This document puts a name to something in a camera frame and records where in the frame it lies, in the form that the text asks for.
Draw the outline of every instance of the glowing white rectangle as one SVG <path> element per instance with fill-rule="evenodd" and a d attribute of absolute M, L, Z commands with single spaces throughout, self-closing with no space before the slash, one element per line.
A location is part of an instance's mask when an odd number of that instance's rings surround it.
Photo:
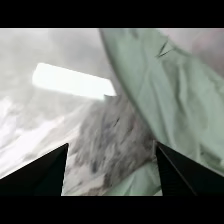
<path fill-rule="evenodd" d="M 34 85 L 67 94 L 104 99 L 116 96 L 110 80 L 57 66 L 39 63 L 33 74 Z"/>

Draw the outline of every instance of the black object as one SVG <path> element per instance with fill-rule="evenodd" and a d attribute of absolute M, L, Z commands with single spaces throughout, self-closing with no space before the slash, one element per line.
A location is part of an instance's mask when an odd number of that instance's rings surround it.
<path fill-rule="evenodd" d="M 68 144 L 0 180 L 0 196 L 61 196 Z"/>
<path fill-rule="evenodd" d="M 164 196 L 224 195 L 224 177 L 159 142 L 156 156 Z"/>

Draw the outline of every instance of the black triangular object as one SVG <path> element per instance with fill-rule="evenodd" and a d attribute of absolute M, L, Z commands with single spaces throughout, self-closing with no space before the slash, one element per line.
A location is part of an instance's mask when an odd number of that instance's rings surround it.
<path fill-rule="evenodd" d="M 224 195 L 224 177 L 161 143 L 156 156 L 164 196 Z"/>
<path fill-rule="evenodd" d="M 68 144 L 0 180 L 0 196 L 60 196 Z"/>

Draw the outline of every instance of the white light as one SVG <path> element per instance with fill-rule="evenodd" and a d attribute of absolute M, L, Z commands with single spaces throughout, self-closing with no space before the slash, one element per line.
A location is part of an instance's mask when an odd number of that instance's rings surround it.
<path fill-rule="evenodd" d="M 108 79 L 39 63 L 33 74 L 34 85 L 67 94 L 104 99 L 104 95 L 116 96 Z"/>

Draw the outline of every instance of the green tarp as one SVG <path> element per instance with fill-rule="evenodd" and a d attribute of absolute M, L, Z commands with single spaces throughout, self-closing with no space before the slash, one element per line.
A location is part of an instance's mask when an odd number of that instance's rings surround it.
<path fill-rule="evenodd" d="M 114 71 L 158 141 L 224 175 L 224 80 L 156 29 L 103 29 Z M 156 164 L 107 195 L 154 195 Z"/>

